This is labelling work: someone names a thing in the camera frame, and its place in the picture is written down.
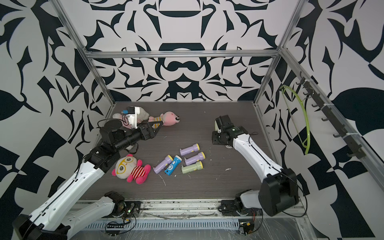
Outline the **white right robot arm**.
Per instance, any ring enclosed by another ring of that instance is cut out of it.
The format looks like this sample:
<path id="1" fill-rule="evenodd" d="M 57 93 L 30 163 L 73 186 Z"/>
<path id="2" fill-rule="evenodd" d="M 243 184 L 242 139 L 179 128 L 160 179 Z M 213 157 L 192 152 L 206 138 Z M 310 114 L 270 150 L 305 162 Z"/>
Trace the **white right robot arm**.
<path id="1" fill-rule="evenodd" d="M 273 217 L 299 203 L 295 172 L 275 163 L 254 142 L 245 128 L 236 127 L 228 115 L 215 119 L 212 143 L 233 147 L 247 160 L 261 180 L 259 190 L 247 190 L 236 195 L 238 212 L 256 208 Z"/>

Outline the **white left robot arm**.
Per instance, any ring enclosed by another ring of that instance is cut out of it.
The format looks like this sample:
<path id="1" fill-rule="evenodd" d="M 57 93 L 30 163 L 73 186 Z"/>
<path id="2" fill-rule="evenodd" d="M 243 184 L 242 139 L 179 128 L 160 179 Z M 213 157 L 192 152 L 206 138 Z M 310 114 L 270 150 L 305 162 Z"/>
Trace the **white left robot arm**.
<path id="1" fill-rule="evenodd" d="M 94 221 L 110 214 L 119 214 L 124 198 L 114 191 L 96 203 L 73 214 L 69 211 L 80 197 L 120 159 L 120 152 L 138 141 L 153 139 L 163 122 L 144 123 L 123 130 L 122 121 L 109 119 L 100 128 L 101 144 L 93 148 L 79 164 L 75 173 L 44 204 L 30 215 L 19 215 L 13 228 L 20 240 L 69 240 Z"/>

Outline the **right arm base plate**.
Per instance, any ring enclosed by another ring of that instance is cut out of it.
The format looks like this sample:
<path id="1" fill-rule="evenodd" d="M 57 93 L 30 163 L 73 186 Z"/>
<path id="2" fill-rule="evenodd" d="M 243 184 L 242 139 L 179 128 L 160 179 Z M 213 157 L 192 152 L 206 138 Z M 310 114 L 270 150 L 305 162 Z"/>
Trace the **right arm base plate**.
<path id="1" fill-rule="evenodd" d="M 220 206 L 218 207 L 218 211 L 225 217 L 252 217 L 253 215 L 262 215 L 262 209 L 247 209 L 237 200 L 222 200 Z"/>

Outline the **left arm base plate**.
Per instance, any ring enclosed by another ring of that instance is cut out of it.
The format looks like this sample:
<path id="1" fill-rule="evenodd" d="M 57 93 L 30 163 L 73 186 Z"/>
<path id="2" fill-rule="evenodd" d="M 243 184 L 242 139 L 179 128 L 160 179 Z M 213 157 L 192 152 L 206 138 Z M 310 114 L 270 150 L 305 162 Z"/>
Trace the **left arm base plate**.
<path id="1" fill-rule="evenodd" d="M 124 203 L 118 203 L 114 207 L 111 214 L 104 216 L 103 219 L 107 218 L 122 218 L 128 219 L 133 216 L 137 217 L 141 211 L 141 201 L 124 201 Z"/>

